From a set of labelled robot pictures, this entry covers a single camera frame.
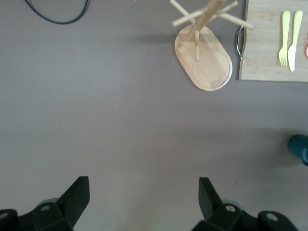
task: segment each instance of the plastic fork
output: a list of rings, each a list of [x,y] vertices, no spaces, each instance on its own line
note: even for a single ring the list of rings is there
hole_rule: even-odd
[[[282,47],[279,51],[279,61],[281,66],[288,65],[288,35],[290,27],[290,11],[282,13]]]

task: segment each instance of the blue cable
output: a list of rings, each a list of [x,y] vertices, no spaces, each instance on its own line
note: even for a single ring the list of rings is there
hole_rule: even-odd
[[[77,20],[79,20],[83,14],[85,13],[86,9],[87,9],[87,6],[88,6],[88,0],[86,0],[85,2],[85,6],[83,7],[82,9],[82,12],[77,16],[77,18],[71,20],[71,21],[68,21],[68,22],[57,22],[57,21],[54,21],[54,20],[51,20],[49,18],[46,18],[45,16],[41,15],[39,12],[37,12],[36,9],[33,8],[33,6],[31,6],[31,4],[28,2],[28,0],[25,0],[25,2],[27,3],[27,5],[34,11],[34,13],[36,13],[38,16],[40,16],[41,18],[47,20],[48,22],[51,22],[51,23],[55,23],[55,24],[60,24],[60,25],[66,25],[66,24],[70,24],[70,23],[74,23],[76,22]]]

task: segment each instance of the wooden cutting board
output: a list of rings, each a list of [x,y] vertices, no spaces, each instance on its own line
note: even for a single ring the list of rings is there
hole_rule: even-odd
[[[298,35],[295,71],[281,66],[278,52],[282,46],[282,13],[291,12],[288,48],[292,44],[294,13],[303,11]],[[307,0],[250,0],[246,8],[246,20],[256,27],[245,30],[243,60],[239,79],[263,81],[308,82],[308,1]]]
[[[196,43],[187,39],[192,25],[183,28],[175,40],[175,53],[194,85],[213,91],[225,86],[232,74],[232,61],[213,32],[206,26],[200,31],[199,56],[196,60]]]

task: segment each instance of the oval wooden base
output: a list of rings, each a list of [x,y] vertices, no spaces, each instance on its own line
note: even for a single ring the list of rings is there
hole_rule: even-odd
[[[196,61],[195,42],[186,35],[192,25],[183,28],[175,40],[175,53],[194,85],[213,91],[225,86],[232,74],[232,61],[213,32],[206,26],[200,31],[200,59]]]

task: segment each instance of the metal handle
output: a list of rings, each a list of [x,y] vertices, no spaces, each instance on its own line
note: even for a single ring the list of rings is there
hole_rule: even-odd
[[[239,43],[240,43],[240,33],[241,31],[243,30],[243,26],[241,26],[238,31],[237,31],[237,35],[236,35],[236,51],[237,53],[239,54],[239,58],[240,58],[240,61],[243,59],[243,55],[242,55],[242,52],[240,51],[239,49]]]

